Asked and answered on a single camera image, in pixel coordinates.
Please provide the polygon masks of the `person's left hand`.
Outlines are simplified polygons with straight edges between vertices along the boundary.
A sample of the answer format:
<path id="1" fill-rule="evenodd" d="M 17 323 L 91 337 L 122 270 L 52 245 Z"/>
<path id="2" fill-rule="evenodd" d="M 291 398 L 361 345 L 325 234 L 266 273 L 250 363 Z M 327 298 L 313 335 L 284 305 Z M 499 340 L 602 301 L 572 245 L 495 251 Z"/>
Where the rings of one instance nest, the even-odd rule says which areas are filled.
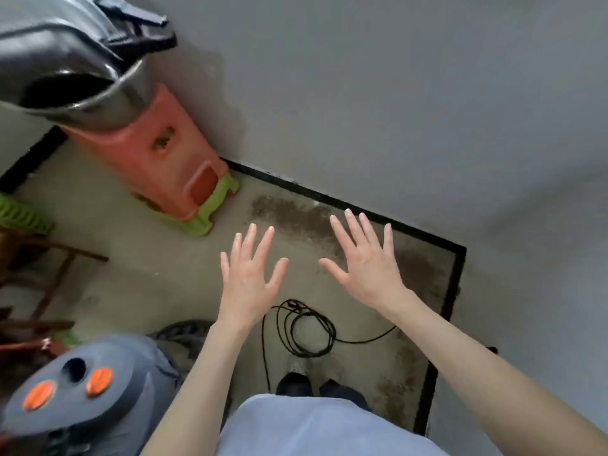
<path id="1" fill-rule="evenodd" d="M 230 276 L 229 281 L 223 283 L 217 319 L 225 329 L 250 331 L 274 305 L 278 295 L 268 291 L 270 279 L 265 279 L 264 272 L 275 232 L 273 226 L 265 231 L 257 247 L 254 247 L 253 262 L 248 268 L 241 268 L 241 245 L 246 234 L 235 235 L 231 252 L 227 253 Z"/>

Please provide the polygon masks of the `person's right hand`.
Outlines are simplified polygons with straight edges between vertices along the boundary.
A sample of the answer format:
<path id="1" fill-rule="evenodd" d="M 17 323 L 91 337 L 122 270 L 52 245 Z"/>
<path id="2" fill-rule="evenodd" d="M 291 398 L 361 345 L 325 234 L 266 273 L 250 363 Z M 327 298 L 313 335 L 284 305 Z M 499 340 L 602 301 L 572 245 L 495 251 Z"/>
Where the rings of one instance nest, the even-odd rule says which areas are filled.
<path id="1" fill-rule="evenodd" d="M 370 242 L 369 256 L 347 256 L 344 247 L 351 233 L 336 215 L 330 216 L 331 229 L 345 255 L 350 283 L 344 289 L 360 303 L 376 310 L 384 318 L 394 321 L 410 299 L 409 291 L 402 282 L 397 262 L 390 262 L 383 252 L 376 231 L 368 217 L 361 213 L 356 216 Z"/>

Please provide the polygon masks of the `person's left forearm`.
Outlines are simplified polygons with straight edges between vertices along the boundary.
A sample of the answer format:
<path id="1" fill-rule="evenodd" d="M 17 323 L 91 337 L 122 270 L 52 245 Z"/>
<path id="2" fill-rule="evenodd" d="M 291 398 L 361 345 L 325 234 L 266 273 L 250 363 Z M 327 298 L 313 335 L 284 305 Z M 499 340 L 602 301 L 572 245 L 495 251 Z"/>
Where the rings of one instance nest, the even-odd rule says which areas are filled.
<path id="1" fill-rule="evenodd" d="M 254 322 L 217 320 L 140 456 L 215 456 L 239 353 Z"/>

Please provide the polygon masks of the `person's right forearm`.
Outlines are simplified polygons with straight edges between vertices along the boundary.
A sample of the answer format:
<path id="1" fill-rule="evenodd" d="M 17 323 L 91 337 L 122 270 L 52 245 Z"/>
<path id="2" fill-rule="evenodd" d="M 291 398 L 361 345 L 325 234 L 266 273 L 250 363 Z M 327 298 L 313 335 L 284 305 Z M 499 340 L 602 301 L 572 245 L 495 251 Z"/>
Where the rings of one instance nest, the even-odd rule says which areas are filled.
<path id="1" fill-rule="evenodd" d="M 608 435 L 402 287 L 386 317 L 422 351 L 505 456 L 608 456 Z"/>

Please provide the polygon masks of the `green plastic stool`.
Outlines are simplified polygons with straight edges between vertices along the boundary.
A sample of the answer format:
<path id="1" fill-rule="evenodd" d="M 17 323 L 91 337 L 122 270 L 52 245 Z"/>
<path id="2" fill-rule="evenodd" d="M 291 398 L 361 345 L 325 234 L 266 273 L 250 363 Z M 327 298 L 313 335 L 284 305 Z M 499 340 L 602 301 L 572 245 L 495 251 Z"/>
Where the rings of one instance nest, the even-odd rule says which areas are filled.
<path id="1" fill-rule="evenodd" d="M 226 175 L 217 179 L 213 192 L 209 192 L 209 196 L 206 198 L 206 201 L 200 205 L 197 215 L 188 221 L 179 221 L 171 217 L 163 212 L 154 202 L 140 194 L 133 193 L 132 196 L 144 204 L 158 218 L 163 220 L 163 222 L 181 229 L 187 235 L 193 237 L 204 237 L 213 229 L 214 223 L 212 222 L 212 214 L 215 213 L 220 206 L 222 206 L 224 200 L 228 196 L 236 195 L 239 191 L 239 187 L 239 181 L 231 174 L 230 171 L 228 171 Z"/>

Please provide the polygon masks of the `person's left shoe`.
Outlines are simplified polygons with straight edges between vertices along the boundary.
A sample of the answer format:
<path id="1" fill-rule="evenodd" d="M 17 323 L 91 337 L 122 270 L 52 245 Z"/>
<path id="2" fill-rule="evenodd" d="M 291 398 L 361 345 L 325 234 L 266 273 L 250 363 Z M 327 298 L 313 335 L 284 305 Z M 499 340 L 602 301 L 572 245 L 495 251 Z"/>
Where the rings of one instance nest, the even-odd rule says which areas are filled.
<path id="1" fill-rule="evenodd" d="M 275 394 L 288 397 L 313 397 L 309 366 L 310 361 L 307 358 L 289 357 L 288 371 L 278 382 Z"/>

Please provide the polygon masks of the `person's shoe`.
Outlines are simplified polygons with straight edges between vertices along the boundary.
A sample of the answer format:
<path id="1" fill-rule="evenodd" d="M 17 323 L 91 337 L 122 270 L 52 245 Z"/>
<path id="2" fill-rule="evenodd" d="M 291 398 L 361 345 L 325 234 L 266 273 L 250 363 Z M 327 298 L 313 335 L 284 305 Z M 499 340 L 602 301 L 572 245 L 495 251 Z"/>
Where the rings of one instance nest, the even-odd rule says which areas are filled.
<path id="1" fill-rule="evenodd" d="M 313 397 L 309 366 L 310 361 L 307 358 L 289 357 L 288 371 L 278 382 L 275 394 L 288 397 Z"/>
<path id="2" fill-rule="evenodd" d="M 323 398 L 337 398 L 352 402 L 364 411 L 371 412 L 365 397 L 357 390 L 345 386 L 333 379 L 325 381 L 319 387 L 319 395 Z"/>

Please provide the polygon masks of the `person's right shoe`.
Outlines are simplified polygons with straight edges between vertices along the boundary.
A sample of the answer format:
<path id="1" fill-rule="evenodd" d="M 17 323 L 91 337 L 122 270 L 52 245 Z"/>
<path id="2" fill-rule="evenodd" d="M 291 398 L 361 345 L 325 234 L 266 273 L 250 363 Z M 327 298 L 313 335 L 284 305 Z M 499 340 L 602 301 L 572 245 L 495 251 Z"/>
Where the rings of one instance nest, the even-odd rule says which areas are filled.
<path id="1" fill-rule="evenodd" d="M 345 386 L 333 379 L 325 381 L 319 387 L 319 395 L 323 398 L 337 398 L 352 402 L 364 411 L 371 412 L 365 397 L 357 390 Z"/>

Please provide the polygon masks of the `orange plastic stool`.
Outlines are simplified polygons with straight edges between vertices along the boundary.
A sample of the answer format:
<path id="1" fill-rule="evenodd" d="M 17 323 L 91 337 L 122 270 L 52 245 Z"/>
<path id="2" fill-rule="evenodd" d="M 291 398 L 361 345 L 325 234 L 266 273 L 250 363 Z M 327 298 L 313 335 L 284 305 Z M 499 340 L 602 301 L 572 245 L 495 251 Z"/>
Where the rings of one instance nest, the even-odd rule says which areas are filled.
<path id="1" fill-rule="evenodd" d="M 109 166 L 129 190 L 160 212 L 186 222 L 201 203 L 193 190 L 201 175 L 212 170 L 218 179 L 229 168 L 210 146 L 168 87 L 157 84 L 155 97 L 129 126 L 109 132 L 60 128 Z"/>

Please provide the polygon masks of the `person's light blue shirt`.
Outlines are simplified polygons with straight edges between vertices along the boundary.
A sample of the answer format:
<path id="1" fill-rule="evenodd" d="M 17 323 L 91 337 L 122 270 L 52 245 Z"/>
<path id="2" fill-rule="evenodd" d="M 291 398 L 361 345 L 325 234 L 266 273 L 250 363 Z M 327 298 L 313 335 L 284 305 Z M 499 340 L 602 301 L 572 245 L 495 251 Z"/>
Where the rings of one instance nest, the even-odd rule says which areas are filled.
<path id="1" fill-rule="evenodd" d="M 260 394 L 222 429 L 216 456 L 449 456 L 351 401 Z"/>

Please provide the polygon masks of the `grey vacuum cleaner orange buttons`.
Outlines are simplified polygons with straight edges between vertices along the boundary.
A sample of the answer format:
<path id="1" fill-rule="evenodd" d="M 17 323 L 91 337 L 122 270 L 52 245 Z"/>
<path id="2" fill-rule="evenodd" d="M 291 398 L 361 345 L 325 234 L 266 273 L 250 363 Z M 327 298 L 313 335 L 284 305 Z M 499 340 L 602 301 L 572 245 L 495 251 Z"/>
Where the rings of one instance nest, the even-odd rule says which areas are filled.
<path id="1" fill-rule="evenodd" d="M 44 437 L 40 456 L 139 456 L 182 383 L 151 337 L 102 337 L 28 378 L 4 406 L 0 431 Z"/>

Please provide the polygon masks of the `brown wooden chair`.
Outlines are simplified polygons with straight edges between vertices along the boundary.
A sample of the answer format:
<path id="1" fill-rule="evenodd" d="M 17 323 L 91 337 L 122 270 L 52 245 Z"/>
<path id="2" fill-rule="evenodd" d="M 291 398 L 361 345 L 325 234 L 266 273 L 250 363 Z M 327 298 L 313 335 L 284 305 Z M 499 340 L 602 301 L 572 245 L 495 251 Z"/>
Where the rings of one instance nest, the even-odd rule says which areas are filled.
<path id="1" fill-rule="evenodd" d="M 28 275 L 14 265 L 22 262 L 23 251 L 31 257 L 42 256 L 45 252 L 55 250 L 65 255 L 53 276 L 45 280 L 38 276 Z M 0 225 L 0 289 L 6 286 L 18 286 L 41 292 L 42 298 L 35 305 L 27 319 L 13 319 L 12 307 L 0 306 L 0 356 L 28 355 L 41 352 L 48 358 L 56 358 L 68 352 L 72 345 L 65 341 L 65 334 L 74 327 L 71 320 L 42 320 L 51 302 L 57 295 L 60 286 L 66 279 L 77 258 L 87 258 L 101 263 L 110 259 L 100 253 L 84 250 L 58 242 L 25 230 L 13 229 Z"/>

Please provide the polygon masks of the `green plastic basket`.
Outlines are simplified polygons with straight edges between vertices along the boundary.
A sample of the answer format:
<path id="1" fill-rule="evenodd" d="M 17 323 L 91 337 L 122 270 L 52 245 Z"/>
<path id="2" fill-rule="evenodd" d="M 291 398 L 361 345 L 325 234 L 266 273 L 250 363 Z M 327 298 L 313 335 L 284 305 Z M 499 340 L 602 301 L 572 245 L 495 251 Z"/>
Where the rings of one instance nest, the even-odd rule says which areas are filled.
<path id="1" fill-rule="evenodd" d="M 0 191 L 0 226 L 48 236 L 55 230 L 56 223 L 31 206 Z"/>

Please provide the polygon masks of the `stainless steel pot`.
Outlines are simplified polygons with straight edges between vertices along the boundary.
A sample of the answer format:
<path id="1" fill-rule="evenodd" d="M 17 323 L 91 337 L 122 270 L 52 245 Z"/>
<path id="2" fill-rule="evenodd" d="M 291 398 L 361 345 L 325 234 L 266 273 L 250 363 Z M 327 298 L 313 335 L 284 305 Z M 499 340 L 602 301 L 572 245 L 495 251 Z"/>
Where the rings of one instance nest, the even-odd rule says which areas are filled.
<path id="1" fill-rule="evenodd" d="M 119 130 L 151 105 L 156 81 L 148 59 L 111 81 L 88 73 L 64 73 L 34 80 L 0 105 L 57 125 L 94 132 Z"/>

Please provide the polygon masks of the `black clip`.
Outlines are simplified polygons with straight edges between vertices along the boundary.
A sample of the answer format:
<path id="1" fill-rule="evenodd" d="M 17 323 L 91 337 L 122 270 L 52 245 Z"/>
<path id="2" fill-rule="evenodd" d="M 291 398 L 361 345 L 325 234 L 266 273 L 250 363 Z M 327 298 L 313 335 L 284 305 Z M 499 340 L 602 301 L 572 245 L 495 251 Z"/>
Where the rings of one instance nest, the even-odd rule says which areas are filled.
<path id="1" fill-rule="evenodd" d="M 92 0 L 110 19 L 120 21 L 125 29 L 112 34 L 103 42 L 125 62 L 137 62 L 146 55 L 172 50 L 178 46 L 175 33 L 160 33 L 167 29 L 169 19 L 132 5 L 126 0 Z"/>

